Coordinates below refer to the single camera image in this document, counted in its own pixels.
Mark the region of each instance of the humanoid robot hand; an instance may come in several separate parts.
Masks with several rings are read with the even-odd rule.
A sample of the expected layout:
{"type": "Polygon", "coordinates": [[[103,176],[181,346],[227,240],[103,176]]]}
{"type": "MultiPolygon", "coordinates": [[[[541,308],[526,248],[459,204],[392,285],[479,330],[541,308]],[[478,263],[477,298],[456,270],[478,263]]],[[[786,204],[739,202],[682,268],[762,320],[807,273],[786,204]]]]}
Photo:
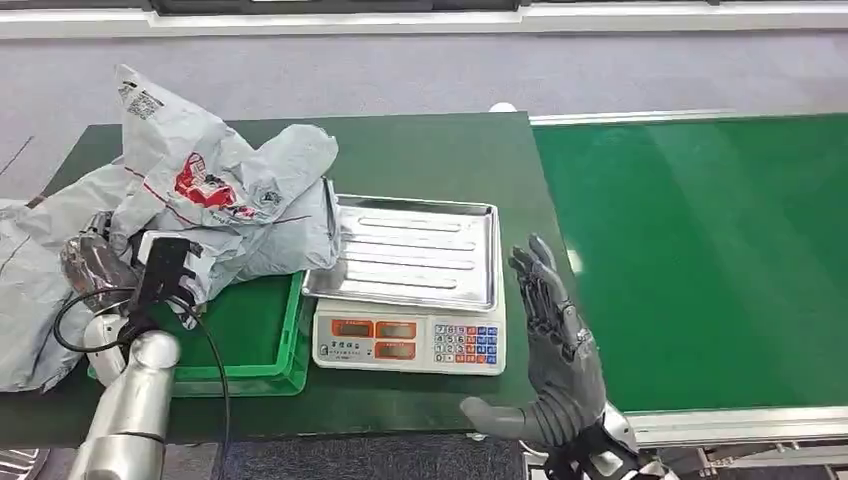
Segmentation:
{"type": "MultiPolygon", "coordinates": [[[[493,407],[476,397],[460,405],[478,432],[548,447],[565,445],[604,412],[606,387],[592,332],[565,288],[550,248],[536,235],[513,247],[509,266],[527,315],[529,377],[538,398],[524,407],[493,407]]],[[[569,275],[571,269],[566,266],[569,275]]]]}
{"type": "MultiPolygon", "coordinates": [[[[524,407],[493,407],[470,397],[460,404],[463,413],[480,433],[541,445],[553,480],[676,480],[658,458],[639,452],[627,419],[607,402],[598,347],[580,307],[551,249],[536,235],[529,245],[513,248],[509,266],[524,302],[537,398],[524,407]]],[[[571,268],[562,271],[574,285],[571,268]]]]}

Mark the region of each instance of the white plastic bag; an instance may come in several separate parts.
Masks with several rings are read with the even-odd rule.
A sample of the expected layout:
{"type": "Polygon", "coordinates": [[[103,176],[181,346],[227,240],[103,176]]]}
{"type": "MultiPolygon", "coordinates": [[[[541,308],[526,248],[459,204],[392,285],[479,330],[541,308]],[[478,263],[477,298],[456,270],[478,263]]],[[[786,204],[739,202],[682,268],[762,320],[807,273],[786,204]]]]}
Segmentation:
{"type": "Polygon", "coordinates": [[[335,263],[335,198],[321,180],[338,153],[333,137],[291,125],[254,150],[220,118],[129,67],[118,67],[118,82],[125,163],[141,179],[112,220],[119,253],[143,228],[198,242],[216,257],[198,302],[235,280],[335,263]]]}
{"type": "MultiPolygon", "coordinates": [[[[47,390],[80,354],[50,333],[74,293],[59,251],[99,211],[115,210],[119,252],[147,230],[177,231],[214,257],[200,302],[234,281],[329,268],[340,234],[330,182],[338,146],[323,130],[292,125],[254,150],[221,119],[118,68],[124,155],[33,209],[0,199],[0,391],[47,390]]],[[[62,321],[79,344],[91,312],[62,321]]]]}

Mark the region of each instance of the aluminum frame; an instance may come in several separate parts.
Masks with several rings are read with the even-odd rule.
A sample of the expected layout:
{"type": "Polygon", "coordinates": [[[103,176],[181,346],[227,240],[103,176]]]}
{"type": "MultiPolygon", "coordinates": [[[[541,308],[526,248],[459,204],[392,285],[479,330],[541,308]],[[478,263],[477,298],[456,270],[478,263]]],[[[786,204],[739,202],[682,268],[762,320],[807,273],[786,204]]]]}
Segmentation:
{"type": "Polygon", "coordinates": [[[517,11],[159,16],[141,9],[0,11],[0,38],[842,30],[848,1],[534,3],[517,11]]]}

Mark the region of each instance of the digital display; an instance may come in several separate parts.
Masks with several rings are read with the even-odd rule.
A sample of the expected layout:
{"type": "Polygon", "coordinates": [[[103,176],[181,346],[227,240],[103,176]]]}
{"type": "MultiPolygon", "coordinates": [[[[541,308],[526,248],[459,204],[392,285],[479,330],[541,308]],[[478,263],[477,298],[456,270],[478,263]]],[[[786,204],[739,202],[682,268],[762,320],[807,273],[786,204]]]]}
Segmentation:
{"type": "Polygon", "coordinates": [[[367,337],[370,332],[368,325],[343,323],[339,326],[339,335],[344,337],[367,337]]]}
{"type": "Polygon", "coordinates": [[[414,343],[383,343],[378,342],[376,348],[377,358],[394,358],[398,360],[411,360],[415,358],[414,343]]]}
{"type": "Polygon", "coordinates": [[[414,323],[377,322],[377,336],[381,338],[415,338],[414,323]]]}
{"type": "Polygon", "coordinates": [[[333,335],[370,338],[374,336],[374,324],[369,320],[333,320],[333,335]]]}

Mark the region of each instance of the robotic arm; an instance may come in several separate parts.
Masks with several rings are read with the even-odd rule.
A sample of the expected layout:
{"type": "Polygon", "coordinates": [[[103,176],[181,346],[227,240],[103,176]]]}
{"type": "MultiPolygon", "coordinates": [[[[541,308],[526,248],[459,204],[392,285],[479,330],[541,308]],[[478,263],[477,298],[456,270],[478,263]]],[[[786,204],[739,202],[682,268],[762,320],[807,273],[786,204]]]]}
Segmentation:
{"type": "Polygon", "coordinates": [[[179,357],[177,339],[163,331],[142,333],[132,342],[126,368],[100,397],[70,480],[162,477],[165,429],[179,357]]]}
{"type": "Polygon", "coordinates": [[[513,248],[509,265],[527,315],[528,374],[537,399],[515,408],[470,397],[460,405],[463,413],[480,433],[542,445],[552,480],[676,480],[658,459],[639,452],[627,419],[607,401],[592,332],[550,248],[535,235],[529,244],[530,252],[513,248]]]}
{"type": "Polygon", "coordinates": [[[158,238],[150,242],[137,280],[109,248],[108,221],[98,217],[101,214],[61,254],[65,274],[80,296],[60,310],[54,336],[66,348],[87,353],[98,380],[106,386],[68,478],[158,480],[180,348],[146,311],[177,297],[187,313],[192,304],[185,300],[189,295],[181,281],[192,272],[184,264],[190,252],[198,252],[184,238],[158,238]],[[83,345],[75,346],[62,337],[60,321],[80,301],[98,314],[85,330],[83,345]]]}

